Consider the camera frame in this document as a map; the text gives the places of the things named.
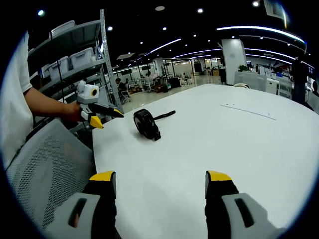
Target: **gray chair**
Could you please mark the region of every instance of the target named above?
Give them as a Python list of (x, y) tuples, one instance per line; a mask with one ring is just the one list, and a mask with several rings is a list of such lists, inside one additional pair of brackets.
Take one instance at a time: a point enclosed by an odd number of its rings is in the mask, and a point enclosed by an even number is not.
[(6, 174), (15, 196), (39, 229), (96, 173), (93, 152), (54, 119), (21, 148)]
[(308, 100), (307, 100), (308, 105), (311, 106), (311, 108), (319, 114), (319, 97), (313, 94), (312, 92), (308, 93)]
[(256, 72), (235, 72), (234, 84), (237, 83), (245, 83), (253, 90), (266, 91), (267, 77)]

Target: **potted plant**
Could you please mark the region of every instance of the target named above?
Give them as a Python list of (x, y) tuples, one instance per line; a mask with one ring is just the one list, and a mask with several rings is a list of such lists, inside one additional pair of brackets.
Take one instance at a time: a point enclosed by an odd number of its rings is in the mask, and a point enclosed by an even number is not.
[(238, 71), (249, 71), (249, 68), (247, 66), (244, 66), (244, 65), (240, 65), (238, 67)]

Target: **white storage box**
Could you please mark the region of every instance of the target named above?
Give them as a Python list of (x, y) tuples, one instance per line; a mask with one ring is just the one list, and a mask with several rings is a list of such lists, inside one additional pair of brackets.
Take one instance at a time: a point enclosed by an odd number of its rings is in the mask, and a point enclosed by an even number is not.
[[(61, 76), (69, 71), (69, 58), (67, 56), (62, 57), (59, 60), (59, 66), (61, 71)], [(58, 64), (56, 62), (52, 63), (49, 66), (50, 77), (52, 80), (59, 79), (59, 69)]]
[(70, 59), (73, 69), (79, 68), (96, 60), (92, 47), (71, 55)]
[(61, 32), (63, 32), (66, 29), (69, 29), (71, 27), (75, 26), (75, 21), (71, 20), (68, 21), (62, 25), (59, 25), (58, 27), (54, 28), (53, 30), (51, 30), (52, 32), (52, 38), (56, 37), (56, 35), (60, 34)]
[(50, 67), (50, 64), (46, 64), (45, 66), (41, 68), (43, 78), (50, 76), (49, 67)]

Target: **shelving unit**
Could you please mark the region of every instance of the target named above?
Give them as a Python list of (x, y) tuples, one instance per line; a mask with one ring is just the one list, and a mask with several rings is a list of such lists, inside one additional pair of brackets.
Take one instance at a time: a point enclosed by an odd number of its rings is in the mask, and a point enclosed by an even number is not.
[[(99, 49), (100, 34), (104, 44), (103, 53), (100, 52)], [(87, 22), (66, 29), (59, 34), (54, 35), (52, 39), (49, 37), (40, 45), (31, 49), (28, 53), (29, 73), (34, 74), (45, 64), (51, 64), (64, 56), (70, 56), (88, 47), (94, 49), (97, 59), (100, 55), (102, 58), (82, 67), (70, 70), (57, 79), (51, 79), (51, 81), (40, 88), (39, 91), (53, 99), (59, 100), (63, 96), (75, 92), (77, 82), (97, 74), (96, 77), (90, 78), (87, 83), (93, 84), (95, 82), (100, 82), (101, 86), (107, 85), (106, 95), (109, 103), (115, 105), (118, 110), (123, 111), (107, 48), (103, 9), (100, 10), (100, 20)], [(102, 67), (103, 64), (106, 64), (108, 69), (110, 84), (107, 84), (106, 82)]]
[(99, 73), (103, 63), (105, 63), (105, 61), (104, 59), (101, 59), (68, 71), (67, 73), (62, 75), (62, 81), (60, 80), (60, 78), (52, 79), (51, 82), (44, 85), (42, 88), (39, 89), (39, 91), (47, 96), (51, 96), (62, 88), (72, 85), (75, 82), (78, 82), (86, 77)]

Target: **floor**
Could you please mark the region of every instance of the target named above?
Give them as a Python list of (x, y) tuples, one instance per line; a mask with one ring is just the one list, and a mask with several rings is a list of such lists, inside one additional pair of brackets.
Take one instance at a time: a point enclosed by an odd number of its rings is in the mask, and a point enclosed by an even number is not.
[(125, 102), (123, 104), (123, 111), (124, 113), (127, 113), (129, 111), (132, 111), (138, 107), (141, 107), (143, 105), (146, 105), (148, 103), (157, 101), (159, 99), (162, 99), (166, 96), (173, 95), (175, 93), (204, 85), (204, 84), (221, 84), (220, 83), (220, 76), (191, 76), (192, 79), (189, 82), (192, 82), (192, 84), (189, 85), (182, 85), (181, 87), (177, 87), (174, 89), (169, 90), (167, 93), (155, 93), (154, 91), (150, 93), (145, 92), (138, 92), (131, 95), (131, 101)]

